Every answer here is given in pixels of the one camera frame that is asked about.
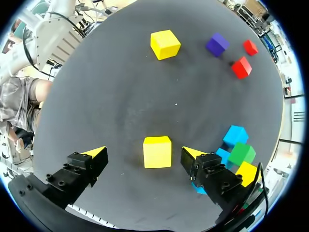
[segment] purple cube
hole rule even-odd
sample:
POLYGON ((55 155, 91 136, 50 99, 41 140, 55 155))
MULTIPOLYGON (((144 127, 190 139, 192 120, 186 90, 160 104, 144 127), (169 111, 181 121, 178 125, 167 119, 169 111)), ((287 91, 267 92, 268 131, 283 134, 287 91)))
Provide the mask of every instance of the purple cube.
POLYGON ((215 33, 211 40, 206 44, 206 48, 215 57, 219 57, 229 46, 229 42, 219 33, 215 33))

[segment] screw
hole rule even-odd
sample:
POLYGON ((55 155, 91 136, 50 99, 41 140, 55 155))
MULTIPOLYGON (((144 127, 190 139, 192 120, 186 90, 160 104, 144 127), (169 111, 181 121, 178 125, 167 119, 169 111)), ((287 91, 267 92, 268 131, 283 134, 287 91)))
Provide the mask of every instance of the screw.
POLYGON ((228 182, 223 182, 223 185, 222 185, 221 189, 225 189, 225 188, 227 188, 229 186, 230 186, 230 184, 228 182))
POLYGON ((68 163, 64 163, 63 167, 64 167, 64 169, 68 169, 69 168, 69 164, 68 163))
POLYGON ((214 169, 213 169, 212 167, 210 167, 210 168, 207 169, 207 172, 208 172, 208 173, 213 173, 213 171, 214 171, 214 169))
POLYGON ((66 182, 64 182, 63 180, 61 180, 61 181, 58 182, 58 185, 59 185, 60 187, 63 187, 63 186, 66 185, 66 182))
POLYGON ((27 189, 28 189, 28 190, 32 190, 32 189, 33 189, 33 186, 32 186, 32 185, 27 185, 27 189))
POLYGON ((79 167, 76 167, 76 168, 74 168, 74 171, 75 171, 76 173, 80 173, 80 172, 81 172, 81 169, 80 169, 79 167))
POLYGON ((51 175, 51 174, 46 174, 46 178, 47 178, 47 180, 52 180, 52 179, 53 179, 53 175, 51 175))

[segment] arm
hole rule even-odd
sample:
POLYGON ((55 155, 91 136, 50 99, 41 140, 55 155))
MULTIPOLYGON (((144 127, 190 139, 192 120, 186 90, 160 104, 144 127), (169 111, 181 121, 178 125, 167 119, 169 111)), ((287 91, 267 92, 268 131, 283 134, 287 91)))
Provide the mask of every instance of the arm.
POLYGON ((15 133, 15 131, 10 127, 9 128, 9 134, 8 134, 9 140, 11 140, 14 144, 16 144, 18 137, 15 133))

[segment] bolt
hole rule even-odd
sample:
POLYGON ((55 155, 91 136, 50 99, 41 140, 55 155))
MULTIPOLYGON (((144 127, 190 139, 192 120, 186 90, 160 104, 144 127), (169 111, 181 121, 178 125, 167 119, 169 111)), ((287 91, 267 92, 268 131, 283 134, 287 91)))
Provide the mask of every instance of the bolt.
POLYGON ((64 169, 68 169, 69 168, 69 164, 68 163, 64 163, 63 167, 64 167, 64 169))
POLYGON ((33 186, 32 186, 32 185, 27 185, 27 189, 28 189, 28 190, 32 190, 32 189, 33 189, 33 186))
POLYGON ((61 180, 61 181, 58 182, 58 185, 59 185, 60 187, 63 187, 63 186, 66 185, 66 182, 64 182, 63 180, 61 180))

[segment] black cable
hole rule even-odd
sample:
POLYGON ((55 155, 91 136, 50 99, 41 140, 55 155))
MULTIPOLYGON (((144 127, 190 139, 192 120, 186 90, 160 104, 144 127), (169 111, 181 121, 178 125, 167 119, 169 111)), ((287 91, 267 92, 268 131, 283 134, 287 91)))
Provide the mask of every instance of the black cable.
POLYGON ((50 74, 52 73, 53 68, 54 68, 54 67, 51 67, 51 68, 50 68, 49 75, 48 75, 48 80, 49 80, 49 78, 50 78, 50 74))
POLYGON ((229 217, 226 217, 226 219, 223 220, 223 223, 224 223, 224 224, 225 224, 226 222, 228 222, 230 219, 232 219, 232 218, 235 216, 235 214, 237 214, 237 213, 242 209, 242 207, 245 205, 246 201, 249 199, 249 197, 250 197, 251 194, 253 193, 254 188, 255 188, 255 185, 256 185, 257 180, 258 180, 258 178, 259 178, 261 166, 262 166, 262 163, 258 163, 257 169, 256 169, 256 173, 255 173, 255 177, 254 177, 253 182, 251 182, 251 184, 250 184, 250 188, 248 189, 247 193, 245 194, 243 200, 242 200, 241 202, 239 202, 239 204, 236 206, 236 208, 235 208, 234 211, 230 214, 230 216, 229 216, 229 217))
POLYGON ((32 67, 33 67, 35 70, 37 70, 37 71, 39 71, 39 72, 41 72, 41 73, 43 73, 43 74, 49 76, 49 74, 47 74, 47 73, 45 73, 45 72, 39 70, 39 69, 34 65, 34 62, 33 62, 32 58, 31 58, 31 55, 30 55, 30 53, 29 53, 29 51, 28 51, 28 49, 27 49, 27 46, 26 46, 26 37, 25 37, 25 34, 26 34, 26 27, 24 28, 24 31, 23 31, 23 47, 24 47, 24 51, 25 51, 25 54, 26 54, 26 57, 27 57, 29 63, 32 65, 32 67))
POLYGON ((80 36, 84 39, 85 38, 85 35, 81 32, 81 30, 78 29, 78 27, 71 21, 69 20, 67 17, 65 17, 64 15, 62 14, 59 14, 57 12, 46 12, 47 14, 52 14, 52 15, 58 15, 62 18, 64 18, 65 20, 67 20, 74 28, 75 30, 80 34, 80 36))
POLYGON ((95 21, 93 20, 93 18, 92 18, 90 15, 88 15, 88 14, 86 13, 86 11, 83 11, 83 12, 85 13, 85 15, 87 15, 89 18, 91 18, 91 20, 92 20, 93 23, 95 23, 95 21))
POLYGON ((266 186, 265 186, 265 180, 264 180, 264 172, 263 172, 263 167, 261 165, 261 178, 262 178, 262 184, 263 184, 263 193, 264 193, 264 197, 265 197, 265 203, 266 203, 266 209, 265 209, 265 214, 264 214, 264 220, 266 218, 266 215, 268 213, 268 196, 267 196, 267 192, 266 192, 266 186))

